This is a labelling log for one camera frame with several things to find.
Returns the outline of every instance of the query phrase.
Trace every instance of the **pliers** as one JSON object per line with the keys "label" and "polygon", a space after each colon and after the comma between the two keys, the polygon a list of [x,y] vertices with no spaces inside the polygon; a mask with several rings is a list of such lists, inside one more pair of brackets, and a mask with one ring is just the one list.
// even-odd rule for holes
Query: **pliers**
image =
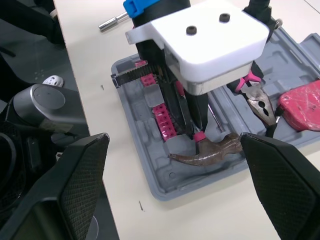
{"label": "pliers", "polygon": [[270,99],[261,89],[261,78],[254,75],[251,70],[247,76],[233,81],[226,86],[233,93],[244,96],[253,113],[263,122],[266,128],[277,124]]}

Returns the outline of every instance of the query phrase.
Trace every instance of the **blue part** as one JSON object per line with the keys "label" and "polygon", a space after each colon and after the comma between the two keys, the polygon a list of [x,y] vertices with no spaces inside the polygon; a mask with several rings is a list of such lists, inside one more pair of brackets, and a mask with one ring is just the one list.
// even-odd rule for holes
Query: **blue part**
{"label": "blue part", "polygon": [[133,19],[142,14],[147,7],[159,1],[160,0],[126,0],[123,6],[130,18]]}

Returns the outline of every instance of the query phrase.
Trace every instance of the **pink tool holder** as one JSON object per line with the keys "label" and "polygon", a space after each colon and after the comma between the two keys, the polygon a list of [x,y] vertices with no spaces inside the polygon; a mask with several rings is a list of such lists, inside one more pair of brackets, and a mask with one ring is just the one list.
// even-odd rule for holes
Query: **pink tool holder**
{"label": "pink tool holder", "polygon": [[164,103],[155,106],[153,108],[153,113],[164,141],[177,136],[176,130]]}
{"label": "pink tool holder", "polygon": [[134,65],[136,68],[138,68],[146,64],[147,64],[147,61],[141,60],[141,61],[137,61]]}
{"label": "pink tool holder", "polygon": [[[143,61],[143,60],[138,61],[135,63],[135,66],[140,67],[145,65],[146,63],[147,61]],[[140,79],[144,87],[150,86],[152,84],[156,84],[155,77],[152,73],[146,76],[143,76]],[[166,105],[162,103],[158,106],[155,106],[152,110],[155,115],[155,120],[156,120],[156,123],[158,124],[163,140],[167,141],[168,139],[173,138],[174,136],[177,136],[176,130],[170,119],[170,115]]]}
{"label": "pink tool holder", "polygon": [[196,143],[202,141],[205,138],[206,138],[206,135],[203,131],[197,132],[193,135],[193,139]]}
{"label": "pink tool holder", "polygon": [[140,79],[144,87],[150,86],[152,84],[156,84],[155,77],[152,73],[142,76]]}
{"label": "pink tool holder", "polygon": [[235,92],[238,93],[247,82],[261,83],[261,78],[254,75],[250,70],[247,76],[240,78],[240,82],[236,87]]}

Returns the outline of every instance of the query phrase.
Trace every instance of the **hammer head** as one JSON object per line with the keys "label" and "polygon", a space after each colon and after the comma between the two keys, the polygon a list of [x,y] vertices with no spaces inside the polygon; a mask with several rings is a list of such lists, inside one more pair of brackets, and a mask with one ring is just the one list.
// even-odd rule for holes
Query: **hammer head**
{"label": "hammer head", "polygon": [[237,154],[242,151],[240,137],[230,133],[220,142],[212,142],[207,138],[196,142],[197,155],[182,156],[169,154],[169,158],[180,163],[193,166],[210,166],[222,162],[226,154]]}

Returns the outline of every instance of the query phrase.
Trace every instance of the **tool case compartment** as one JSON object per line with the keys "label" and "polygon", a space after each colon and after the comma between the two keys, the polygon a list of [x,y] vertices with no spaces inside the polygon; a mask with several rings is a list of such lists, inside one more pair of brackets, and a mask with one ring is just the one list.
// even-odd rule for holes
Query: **tool case compartment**
{"label": "tool case compartment", "polygon": [[[111,71],[113,74],[127,71],[134,68],[139,60],[137,54],[119,60],[113,64]],[[275,110],[281,94],[311,83],[320,76],[320,36],[311,34],[297,44],[280,28],[274,31],[256,63],[264,74],[262,89],[269,96]],[[163,102],[159,92],[146,90],[139,79],[124,84],[117,91],[144,174],[156,199],[169,201],[208,184],[219,184],[217,181],[248,167],[242,153],[228,154],[223,162],[205,167],[169,159],[169,153],[194,155],[196,147],[195,142],[186,135],[177,135],[164,142],[152,108],[152,104]],[[229,133],[265,134],[265,126],[254,115],[242,95],[235,95],[226,86],[222,86],[211,91],[208,96],[211,108],[224,128],[224,132],[221,132],[208,112],[205,131],[208,139],[220,142]],[[274,138],[300,148],[319,141],[320,132],[297,132],[282,117]]]}

